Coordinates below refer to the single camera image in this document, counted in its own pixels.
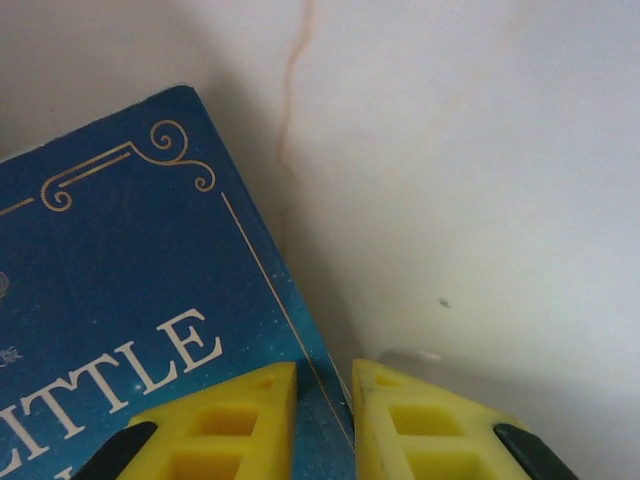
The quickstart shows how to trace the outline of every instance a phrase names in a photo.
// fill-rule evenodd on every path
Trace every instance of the gold decorative emblem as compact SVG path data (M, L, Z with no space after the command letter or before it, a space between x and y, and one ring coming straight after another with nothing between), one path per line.
M9 277L4 272L0 272L0 304L2 303L2 299L5 297L7 292L9 291Z
M174 134L177 131L180 138L177 138L175 135L170 135L171 131L173 131ZM149 137L153 147L158 150L169 151L171 149L179 149L179 151L169 159L159 160L147 155L129 140L47 179L40 188L40 199L42 203L54 212L69 210L73 204L73 197L67 187L132 156L161 167L191 165L202 168L205 171L205 175L195 179L194 185L196 189L203 193L213 189L216 183L216 175L213 169L201 160L186 158L189 149L189 137L182 125L174 120L161 120L151 127ZM34 201L35 198L31 197L4 210L0 210L0 216L7 215Z

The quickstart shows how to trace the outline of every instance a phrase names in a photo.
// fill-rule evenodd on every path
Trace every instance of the blue book cover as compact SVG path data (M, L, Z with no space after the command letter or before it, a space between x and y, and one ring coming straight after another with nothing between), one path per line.
M0 272L0 478L69 479L137 413L281 361L293 478L353 478L339 378L192 88L0 163Z

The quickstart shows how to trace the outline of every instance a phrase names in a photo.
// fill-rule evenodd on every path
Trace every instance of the gold border line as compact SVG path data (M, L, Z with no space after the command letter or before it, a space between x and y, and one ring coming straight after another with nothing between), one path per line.
M249 247L249 250L251 251L251 255L253 255L253 258L256 261L256 263L258 264L258 267L260 267L260 271L262 272L262 276L266 280L267 285L269 285L269 289L271 290L271 293L273 294L273 297L275 298L276 302L278 303L278 306L280 307L280 310L282 311L284 317L287 319L287 323L289 324L289 328L291 328L291 331L293 332L294 336L296 337L296 340L298 341L298 345L300 345L300 348L302 349L302 352L304 353L304 356L307 359L307 362L309 362L309 366L311 367L311 371L313 372L313 375L316 377L316 381L318 382L318 386L320 387L320 390L322 391L322 395L324 395L324 398L327 401L327 405L329 405L329 408L331 409L331 413L333 414L333 416L335 417L336 421L338 422L338 425L340 425L340 430L342 430L342 433L344 434L345 438L347 439L347 443L351 447L351 450L355 451L353 443L351 442L351 438L349 437L349 434L347 433L347 430L344 428L344 425L342 425L342 422L340 421L340 417L338 417L338 412L336 412L336 409L333 406L333 403L331 403L331 399L329 398L329 394L327 393L327 390L325 389L325 387L324 387L324 385L322 383L322 380L320 379L320 375L318 374L318 371L316 370L316 367L313 364L313 360L311 360L311 356L309 355L309 352L307 352L307 349L304 346L304 343L302 342L302 339L300 338L300 334L296 330L296 327L294 326L293 321L291 320L291 317L289 316L289 313L285 309L284 304L282 303L282 300L280 299L280 296L278 295L278 292L276 292L276 289L274 288L273 283L271 282L271 279L269 278L269 275L267 275L267 272L264 269L264 266L262 265L262 262L260 261L260 258L258 258L258 254L256 253L255 249L253 248L253 245L251 244L251 241L249 240L249 237L247 236L246 232L244 231L244 228L242 227L242 224L240 223L240 220L238 219L238 216L236 215L235 210L231 206L231 203L229 203L229 200L227 199L227 196L225 195L225 193L222 192L221 195L222 195L222 199L224 200L224 203L227 205L227 209L229 210L229 213L231 213L231 216L233 217L234 222L236 222L236 226L238 227L238 230L240 230L240 233L242 234L242 237L244 238L244 241L247 244L247 247Z
M130 152L125 152L122 155L118 155L115 158L112 158L111 160L101 163L100 165L98 165L97 167L93 167L89 170L87 170L86 172L82 172L80 175L76 175L75 177L73 177L70 180L67 180L65 182L62 182L60 184L58 184L58 187L60 188L64 188L64 187L68 187L69 185L72 185L74 183L76 183L78 180L82 180L85 177L88 177L89 175L93 175L96 172L99 172L100 170L103 170L107 167L110 167L111 165L113 165L114 163L118 163L120 160L124 160L127 157L130 157L131 153ZM100 158L92 158L91 160L89 160L90 162L95 162L96 160L101 160L104 158L104 155L100 156Z
M25 205L29 205L31 202L34 201L34 198L27 198L26 200L21 201L20 203L16 203L15 205L12 205L8 208L5 208L4 210L0 210L0 217L3 215L6 215L8 213L13 212L14 210L17 210L19 208L24 207Z

